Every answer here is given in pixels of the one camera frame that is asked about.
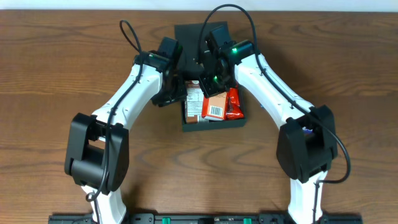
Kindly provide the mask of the brown carton with barcode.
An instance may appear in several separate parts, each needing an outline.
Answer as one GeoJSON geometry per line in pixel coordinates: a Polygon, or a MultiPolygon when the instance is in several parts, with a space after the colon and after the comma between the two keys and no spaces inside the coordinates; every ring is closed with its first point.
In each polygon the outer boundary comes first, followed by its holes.
{"type": "Polygon", "coordinates": [[[198,80],[189,80],[185,82],[187,88],[187,98],[185,100],[185,122],[187,124],[208,123],[202,118],[204,95],[199,86],[198,80]]]}

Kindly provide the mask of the orange carton with barcode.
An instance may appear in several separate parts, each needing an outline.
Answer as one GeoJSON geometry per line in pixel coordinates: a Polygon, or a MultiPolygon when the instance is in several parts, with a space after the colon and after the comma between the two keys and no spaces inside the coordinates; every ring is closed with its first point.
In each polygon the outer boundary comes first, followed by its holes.
{"type": "Polygon", "coordinates": [[[227,93],[203,99],[201,117],[211,121],[223,121],[226,119],[227,93]]]}

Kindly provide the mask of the red Reeses candy bag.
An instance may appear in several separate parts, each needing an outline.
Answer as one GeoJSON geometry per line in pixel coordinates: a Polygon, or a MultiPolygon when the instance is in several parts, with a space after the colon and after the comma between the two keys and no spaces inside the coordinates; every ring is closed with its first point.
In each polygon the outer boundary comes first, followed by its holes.
{"type": "Polygon", "coordinates": [[[244,118],[239,101],[239,91],[237,88],[229,89],[226,118],[228,120],[236,120],[244,118]]]}

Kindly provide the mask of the dark green hinged box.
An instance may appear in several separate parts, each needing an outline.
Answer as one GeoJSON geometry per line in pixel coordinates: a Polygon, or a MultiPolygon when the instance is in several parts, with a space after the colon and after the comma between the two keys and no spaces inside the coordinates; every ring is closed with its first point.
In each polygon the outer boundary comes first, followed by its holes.
{"type": "MultiPolygon", "coordinates": [[[[180,24],[174,25],[174,35],[183,47],[182,54],[178,61],[177,69],[185,82],[190,80],[197,81],[199,75],[204,71],[200,65],[195,62],[197,56],[197,42],[202,24],[180,24]]],[[[182,112],[182,130],[183,132],[206,131],[212,129],[240,128],[247,122],[246,102],[244,100],[243,87],[238,87],[240,109],[244,118],[224,121],[205,121],[200,123],[187,123],[185,114],[185,101],[181,101],[182,112]]]]}

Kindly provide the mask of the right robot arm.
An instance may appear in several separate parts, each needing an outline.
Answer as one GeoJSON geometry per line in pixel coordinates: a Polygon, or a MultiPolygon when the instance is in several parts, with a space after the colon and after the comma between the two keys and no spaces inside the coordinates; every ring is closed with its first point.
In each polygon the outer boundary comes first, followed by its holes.
{"type": "Polygon", "coordinates": [[[200,54],[210,69],[200,76],[205,96],[239,85],[260,102],[279,130],[276,155],[290,179],[288,213],[295,223],[316,223],[323,215],[322,185],[338,154],[333,113],[298,96],[251,41],[205,43],[208,50],[200,54]]]}

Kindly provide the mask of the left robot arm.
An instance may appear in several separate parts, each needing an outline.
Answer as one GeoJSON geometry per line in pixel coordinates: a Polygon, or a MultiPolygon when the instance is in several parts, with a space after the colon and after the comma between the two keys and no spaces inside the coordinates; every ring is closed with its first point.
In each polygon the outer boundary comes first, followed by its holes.
{"type": "Polygon", "coordinates": [[[139,52],[117,92],[91,115],[72,119],[64,169],[86,193],[90,222],[126,221],[120,186],[129,167],[129,132],[149,101],[163,107],[187,95],[175,75],[181,52],[181,47],[139,52]]]}

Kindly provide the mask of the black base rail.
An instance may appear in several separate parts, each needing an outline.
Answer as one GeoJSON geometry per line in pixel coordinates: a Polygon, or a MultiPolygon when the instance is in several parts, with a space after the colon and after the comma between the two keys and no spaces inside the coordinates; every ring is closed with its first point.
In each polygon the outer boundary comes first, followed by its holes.
{"type": "MultiPolygon", "coordinates": [[[[128,215],[127,224],[289,224],[294,221],[286,213],[263,213],[259,215],[154,215],[138,213],[128,215]]],[[[363,224],[359,215],[324,214],[321,224],[363,224]]]]}

